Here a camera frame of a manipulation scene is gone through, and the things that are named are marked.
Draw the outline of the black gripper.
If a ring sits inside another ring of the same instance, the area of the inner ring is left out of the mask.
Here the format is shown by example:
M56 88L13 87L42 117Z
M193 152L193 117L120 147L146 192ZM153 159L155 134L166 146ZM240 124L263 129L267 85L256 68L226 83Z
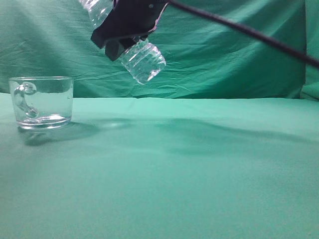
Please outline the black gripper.
M115 61L155 31L167 0L115 0L113 10L96 28L91 41Z

